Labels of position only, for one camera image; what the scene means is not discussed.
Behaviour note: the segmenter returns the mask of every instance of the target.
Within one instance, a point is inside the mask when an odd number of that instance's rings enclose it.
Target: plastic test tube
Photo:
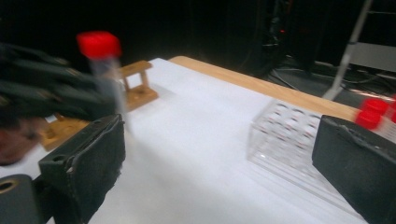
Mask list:
[[[120,41],[106,31],[92,31],[77,35],[81,53],[90,61],[93,74],[98,78],[98,89],[103,95],[116,101],[116,112],[122,115],[128,132],[132,131],[127,119],[125,94],[122,92],[120,61]]]

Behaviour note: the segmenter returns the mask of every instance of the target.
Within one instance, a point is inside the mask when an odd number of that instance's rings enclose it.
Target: test tube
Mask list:
[[[127,118],[125,94],[120,74],[120,41],[106,31],[91,31],[77,35],[79,50],[89,59],[92,73],[98,77],[97,87],[105,96],[114,97],[116,113],[122,115],[128,132],[132,131]]]

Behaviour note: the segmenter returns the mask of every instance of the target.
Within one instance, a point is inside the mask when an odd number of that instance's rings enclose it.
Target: red test tube cap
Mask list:
[[[379,115],[384,115],[387,112],[389,104],[380,99],[366,99],[363,101],[361,110],[373,111]]]
[[[79,51],[89,59],[121,56],[120,41],[107,31],[91,31],[77,35]]]
[[[373,112],[362,110],[356,117],[355,123],[361,127],[372,130],[375,129],[381,122],[381,115]]]

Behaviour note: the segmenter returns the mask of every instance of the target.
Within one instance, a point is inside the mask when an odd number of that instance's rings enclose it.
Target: table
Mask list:
[[[364,223],[246,160],[250,123],[271,96],[344,118],[353,108],[186,57],[150,62],[160,98],[128,114],[120,178],[91,223]],[[15,171],[37,175],[43,151]]]

